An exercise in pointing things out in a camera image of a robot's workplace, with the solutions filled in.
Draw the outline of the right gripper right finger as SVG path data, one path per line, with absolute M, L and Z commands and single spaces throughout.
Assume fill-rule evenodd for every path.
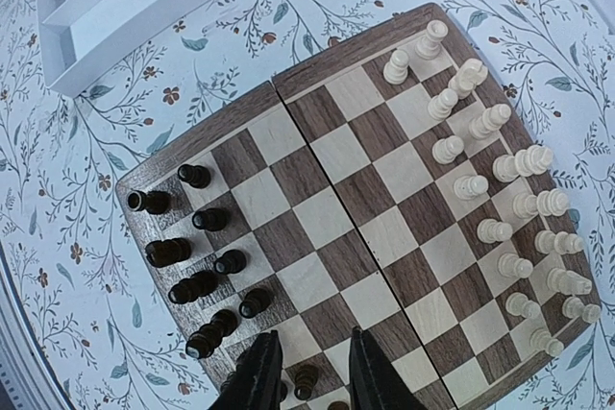
M 358 326 L 352 330 L 349 373 L 352 409 L 427 409 L 409 391 L 374 336 Z

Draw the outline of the dark chess pawn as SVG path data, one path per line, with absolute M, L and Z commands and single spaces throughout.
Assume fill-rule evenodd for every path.
M 270 292 L 265 288 L 255 288 L 248 292 L 239 306 L 239 314 L 245 319 L 252 319 L 271 304 Z
M 228 250 L 213 262 L 213 271 L 218 275 L 238 274 L 247 266 L 247 256 L 241 250 Z
M 151 266 L 163 268 L 188 260 L 192 249 L 186 238 L 176 237 L 152 241 L 145 246 L 145 252 L 145 258 Z
M 217 232 L 227 226 L 228 212 L 219 207 L 210 207 L 198 210 L 192 215 L 192 225 L 196 229 Z
M 295 374 L 294 396 L 298 400 L 309 400 L 318 382 L 320 370 L 314 365 L 304 365 Z
M 180 181 L 197 189 L 206 188 L 211 182 L 209 169 L 202 165 L 183 164 L 177 170 Z

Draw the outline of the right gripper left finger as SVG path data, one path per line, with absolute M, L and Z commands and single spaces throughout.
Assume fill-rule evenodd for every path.
M 230 384 L 209 409 L 279 409 L 282 365 L 278 331 L 259 334 Z

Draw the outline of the dark chess piece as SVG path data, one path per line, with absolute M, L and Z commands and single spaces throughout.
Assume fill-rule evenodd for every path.
M 128 194 L 126 200 L 131 211 L 146 211 L 151 215 L 162 215 L 171 206 L 171 196 L 164 191 L 134 190 Z
M 333 401 L 328 405 L 327 410 L 349 410 L 349 404 L 343 400 Z
M 206 324 L 193 332 L 185 345 L 185 353 L 195 359 L 210 357 L 238 327 L 238 319 L 230 309 L 216 312 Z
M 200 271 L 181 279 L 171 287 L 168 299 L 175 304 L 186 304 L 205 297 L 216 290 L 218 277 L 212 271 Z

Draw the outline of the wooden chess board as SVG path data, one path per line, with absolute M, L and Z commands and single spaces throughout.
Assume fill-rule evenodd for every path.
M 148 269 L 185 345 L 221 309 L 238 319 L 202 364 L 220 386 L 257 336 L 277 330 L 283 350 L 285 409 L 325 409 L 350 401 L 352 329 L 369 331 L 408 389 L 430 409 L 483 409 L 522 385 L 551 357 L 529 344 L 545 327 L 564 344 L 587 328 L 569 319 L 569 297 L 600 305 L 584 253 L 540 253 L 541 230 L 574 233 L 569 200 L 546 173 L 498 181 L 494 160 L 533 144 L 492 78 L 450 114 L 429 105 L 476 52 L 444 11 L 427 4 L 403 13 L 261 84 L 190 129 L 123 177 L 116 193 Z M 206 188 L 179 180 L 183 164 L 209 169 Z M 164 191 L 162 215 L 131 211 L 134 190 Z M 209 232 L 192 215 L 225 209 Z M 186 238 L 188 260 L 155 268 L 145 246 Z M 194 302 L 168 292 L 213 271 L 228 250 L 247 256 L 238 274 Z M 514 253 L 533 264 L 528 278 L 503 277 Z M 551 269 L 592 281 L 589 295 L 547 286 Z M 270 292 L 252 319 L 246 294 Z M 537 301 L 535 319 L 510 315 L 506 299 Z M 294 396 L 304 365 L 320 374 L 309 400 Z

